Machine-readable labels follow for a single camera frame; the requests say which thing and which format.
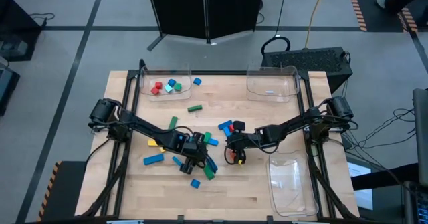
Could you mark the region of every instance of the wooden tabletop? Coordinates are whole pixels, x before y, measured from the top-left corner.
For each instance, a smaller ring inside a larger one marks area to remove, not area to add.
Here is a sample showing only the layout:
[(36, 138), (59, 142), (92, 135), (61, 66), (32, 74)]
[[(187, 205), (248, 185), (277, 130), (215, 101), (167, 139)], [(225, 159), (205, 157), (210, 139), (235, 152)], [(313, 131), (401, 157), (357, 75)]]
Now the wooden tabletop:
[[(126, 75), (127, 72), (110, 72), (104, 97), (121, 100)], [(244, 165), (228, 165), (223, 158), (226, 137), (217, 127), (227, 120), (240, 120), (246, 123), (247, 132), (253, 132), (254, 128), (266, 124), (280, 124), (299, 114), (297, 98), (289, 102), (249, 101), (246, 96), (246, 76), (199, 77), (202, 84), (193, 86), (192, 95), (187, 100), (152, 102), (146, 95), (141, 94), (136, 114), (164, 129), (168, 128), (171, 117), (176, 116), (179, 118), (177, 125), (188, 126), (197, 132), (210, 132), (212, 138), (219, 140), (218, 146), (208, 147), (209, 155), (219, 167), (215, 178), (208, 181), (203, 171), (197, 167), (191, 175), (180, 172), (172, 160), (176, 155), (170, 152), (164, 153), (165, 161), (144, 166), (143, 159), (159, 154), (160, 150), (157, 147), (148, 147), (148, 138), (134, 132), (120, 218), (177, 219), (177, 215), (184, 215), (185, 219), (266, 220), (267, 215), (273, 215), (277, 221), (316, 220), (315, 215), (294, 218), (278, 215), (271, 205), (267, 168), (269, 155), (251, 149), (246, 151), (247, 162)], [(315, 105), (330, 97), (324, 72), (310, 72), (310, 84)], [(303, 82), (301, 89), (307, 107)], [(129, 106), (132, 103), (132, 94), (130, 98)], [(202, 110), (187, 112), (189, 106), (198, 104), (203, 106)], [(330, 138), (341, 141), (339, 134), (330, 134)], [(105, 139), (106, 133), (96, 134), (92, 150)], [(104, 188), (112, 148), (113, 143), (107, 144), (90, 160), (76, 208), (77, 215), (83, 213)], [(302, 131), (287, 136), (278, 148), (280, 153), (304, 153), (304, 150)], [(324, 154), (331, 187), (350, 211), (359, 216), (343, 147), (335, 142), (327, 142), (324, 144)], [(288, 180), (287, 175), (290, 174), (284, 173), (285, 180)], [(200, 180), (201, 186), (198, 189), (190, 186), (192, 179)], [(303, 198), (303, 194), (307, 197), (308, 193), (312, 193), (311, 186), (301, 186), (304, 193), (300, 193), (301, 196), (295, 194), (293, 197), (296, 190), (285, 182), (280, 193), (276, 193), (276, 199), (279, 201), (276, 203), (279, 205), (277, 208), (301, 208), (302, 205), (308, 210), (314, 208), (313, 200)], [(322, 187), (318, 186), (321, 190), (323, 214), (328, 216), (325, 194)], [(111, 203), (114, 203), (115, 197), (116, 188), (112, 191)], [(108, 213), (112, 213), (113, 206), (109, 205)]]

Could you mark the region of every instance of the green block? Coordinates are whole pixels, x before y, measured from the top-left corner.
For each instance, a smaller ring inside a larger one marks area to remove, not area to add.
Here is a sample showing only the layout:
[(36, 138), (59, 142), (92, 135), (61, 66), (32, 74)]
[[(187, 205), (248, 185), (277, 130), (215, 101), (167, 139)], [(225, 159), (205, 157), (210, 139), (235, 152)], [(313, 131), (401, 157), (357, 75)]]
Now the green block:
[(181, 84), (180, 84), (180, 83), (176, 83), (176, 84), (174, 85), (174, 89), (175, 89), (176, 91), (181, 91)]
[(209, 139), (211, 138), (211, 133), (210, 132), (206, 132), (205, 133), (205, 138), (203, 139), (203, 142), (208, 143)]
[(171, 122), (169, 122), (169, 126), (168, 126), (169, 130), (175, 127), (175, 125), (177, 124), (177, 120), (178, 118), (175, 116), (171, 118)]
[(213, 171), (211, 170), (211, 168), (209, 168), (208, 164), (206, 164), (205, 167), (203, 168), (203, 172), (205, 173), (205, 175), (209, 180), (215, 177)]
[(196, 110), (202, 110), (202, 105), (198, 105), (198, 106), (193, 106), (193, 107), (188, 107), (187, 108), (187, 112), (193, 112), (193, 111), (196, 111)]

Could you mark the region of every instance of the clear plastic bin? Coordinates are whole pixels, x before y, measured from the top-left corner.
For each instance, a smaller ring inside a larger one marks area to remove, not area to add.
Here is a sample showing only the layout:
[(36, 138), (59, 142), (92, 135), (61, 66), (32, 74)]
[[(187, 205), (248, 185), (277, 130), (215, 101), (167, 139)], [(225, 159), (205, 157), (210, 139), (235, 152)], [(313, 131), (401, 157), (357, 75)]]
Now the clear plastic bin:
[(267, 162), (272, 209), (282, 217), (307, 217), (318, 212), (312, 192), (308, 156), (302, 151), (275, 152)]
[(284, 68), (248, 66), (247, 98), (256, 101), (287, 102), (300, 91), (294, 66)]
[[(169, 93), (165, 86), (170, 79), (181, 84), (181, 90), (171, 90)], [(158, 94), (151, 92), (156, 82), (162, 82)], [(150, 101), (185, 100), (192, 95), (192, 72), (188, 64), (183, 64), (175, 70), (162, 70), (142, 68), (140, 77), (140, 93), (147, 96)]]

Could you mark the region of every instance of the shoe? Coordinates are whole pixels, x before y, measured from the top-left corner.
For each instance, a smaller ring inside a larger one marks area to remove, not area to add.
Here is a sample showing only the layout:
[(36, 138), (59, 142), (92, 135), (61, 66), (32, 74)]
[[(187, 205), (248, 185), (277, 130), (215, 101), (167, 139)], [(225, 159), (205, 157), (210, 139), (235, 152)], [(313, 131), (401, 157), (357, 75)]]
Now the shoe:
[(381, 9), (385, 9), (385, 0), (376, 0), (376, 4)]

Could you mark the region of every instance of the yellow cable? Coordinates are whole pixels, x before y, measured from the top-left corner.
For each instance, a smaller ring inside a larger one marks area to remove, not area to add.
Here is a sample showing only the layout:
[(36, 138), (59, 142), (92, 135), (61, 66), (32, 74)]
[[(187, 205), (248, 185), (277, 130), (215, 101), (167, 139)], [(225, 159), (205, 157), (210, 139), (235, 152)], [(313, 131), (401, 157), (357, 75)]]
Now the yellow cable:
[(316, 8), (318, 7), (320, 0), (316, 0), (316, 4), (314, 7), (314, 10), (312, 11), (312, 14), (310, 16), (310, 22), (309, 22), (309, 28), (308, 28), (308, 34), (306, 36), (306, 43), (305, 43), (305, 48), (308, 48), (308, 41), (309, 41), (309, 34), (310, 34), (310, 26), (312, 25), (312, 19), (314, 18), (314, 14), (316, 12)]

